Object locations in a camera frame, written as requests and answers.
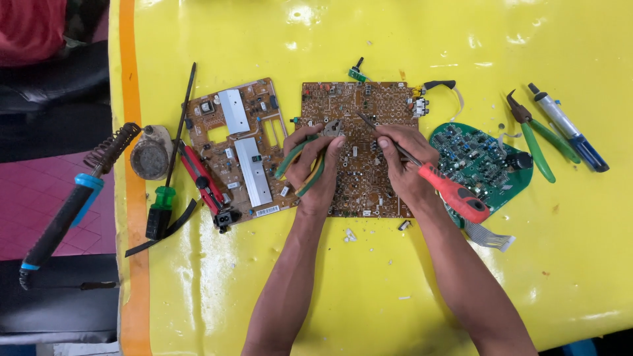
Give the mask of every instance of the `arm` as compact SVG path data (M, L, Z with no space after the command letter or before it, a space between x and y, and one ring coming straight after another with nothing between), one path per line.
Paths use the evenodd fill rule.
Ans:
M284 153L323 129L302 127L284 141ZM301 198L284 249L255 304L242 356L289 355L306 319L315 276L315 260L323 223L336 187L336 163L345 137L319 137L308 143L286 177L298 188L310 174L317 154L327 148L321 178Z
M512 302L470 247L444 208L435 189L402 162L396 141L421 162L437 165L439 153L417 129L381 125L378 138L389 164L389 179L411 208L429 248L437 286L481 355L537 355Z

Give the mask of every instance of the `red-handled screwdriver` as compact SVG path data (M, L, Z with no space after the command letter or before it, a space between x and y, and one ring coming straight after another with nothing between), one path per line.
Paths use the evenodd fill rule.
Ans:
M369 121L367 116L357 111L356 114L363 119L374 130L376 126ZM473 222L475 224L482 223L490 216L490 209L481 200L471 193L466 187L459 183L455 183L442 174L439 169L435 168L433 164L427 162L422 164L414 156L411 156L406 149L400 147L399 144L394 142L395 147L409 160L420 167L418 174L420 177L426 179L433 188L435 188L441 195L444 201L453 210L458 212L464 219Z

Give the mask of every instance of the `yellow table surface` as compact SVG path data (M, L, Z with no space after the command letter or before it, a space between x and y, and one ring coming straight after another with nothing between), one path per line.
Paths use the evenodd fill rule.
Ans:
M161 124L174 135L193 61L192 97L271 77L288 119L300 113L302 82L353 81L347 71L364 56L373 80L457 80L466 101L457 122L493 135L499 123L520 132L504 100L514 88L546 121L526 86L534 82L561 101L611 170L574 167L537 135L556 184L535 169L530 186L484 223L516 236L514 245L473 248L540 350L633 326L632 2L114 0L110 11L115 127ZM427 99L420 130L428 136L458 105L443 87ZM506 142L527 150L523 138ZM145 242L159 185L134 175L129 151L115 169L123 351L237 355L295 209L221 235L208 208L198 208L176 235L123 258ZM199 193L181 164L173 183L180 213ZM476 354L441 300L417 224L400 232L400 223L326 221L293 355ZM343 241L347 227L357 242Z

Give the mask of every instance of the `brown circuit board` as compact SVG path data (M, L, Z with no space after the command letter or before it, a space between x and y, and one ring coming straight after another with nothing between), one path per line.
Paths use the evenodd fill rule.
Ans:
M286 181L276 180L274 173L279 163L284 160L284 152L278 143L271 144L264 132L265 129L273 130L272 134L277 142L283 142L288 136L272 80L270 78L260 79L227 90L230 89L239 90L239 96L251 128L250 131L231 134L227 136L226 141L221 143L209 140L209 130L227 124L222 105L218 99L218 95L222 91L189 101L187 118L190 121L187 128L189 128L193 150L199 155L217 187L231 199L223 210L240 211L242 216L236 222L240 223L296 206L299 199L293 193L288 193L288 189L286 189L285 196L281 195L282 190L286 187ZM237 159L235 148L236 140L249 137L253 137L256 141L273 200L257 207L253 207L249 199L242 167ZM228 186L232 183L239 183L239 187L229 189Z
M411 110L412 90L405 82L303 83L301 117L296 119L295 129L341 120L340 134L347 137L328 216L411 217L391 187L387 163L372 129L355 112L361 111L377 125L418 127Z

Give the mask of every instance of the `green-handled wire cutter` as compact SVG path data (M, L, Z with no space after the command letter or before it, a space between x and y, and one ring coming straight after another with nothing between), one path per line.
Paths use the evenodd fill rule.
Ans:
M549 165L543 156L543 152L541 151L541 147L539 147L539 143L536 141L536 137L534 137L532 129L540 133L541 136L545 137L549 143L551 143L572 162L580 163L580 157L578 157L576 152L566 140L550 131L545 125L541 124L537 120L534 120L532 118L532 114L523 105L517 103L517 101L512 97L514 92L515 91L512 90L506 97L508 104L510 105L510 109L512 110L512 115L515 117L515 120L521 124L521 130L523 131L525 141L527 142L527 146L530 149L532 158L534 159L534 164L548 182L554 183L556 182L556 177L549 168Z
M336 137L339 135L340 131L341 131L341 121L333 120L333 121L328 122L327 125L325 125L325 128L323 128L323 131L321 131L321 134L323 136ZM286 173L286 171L288 171L288 168L290 168L290 165L293 164L297 160L297 158L299 158L299 156L301 156L301 152L303 152L303 148L308 143L318 138L319 138L318 134L307 136L305 141L303 141L302 143L298 144L295 148L293 148L290 151L290 153L288 153L288 155L284 158L284 161L279 165L279 168L275 172L275 178L281 179ZM310 173L308 178L306 178L303 184L299 187L299 189L297 189L294 192L296 196L304 195L308 191L308 189L310 189L312 185L314 185L314 183L316 183L316 181L318 181L318 179L321 177L321 174L323 173L323 169L325 168L325 152L326 151L327 151L327 147L321 150L321 152L319 152L318 156L316 157L317 159L316 159L314 168L312 168L312 172Z

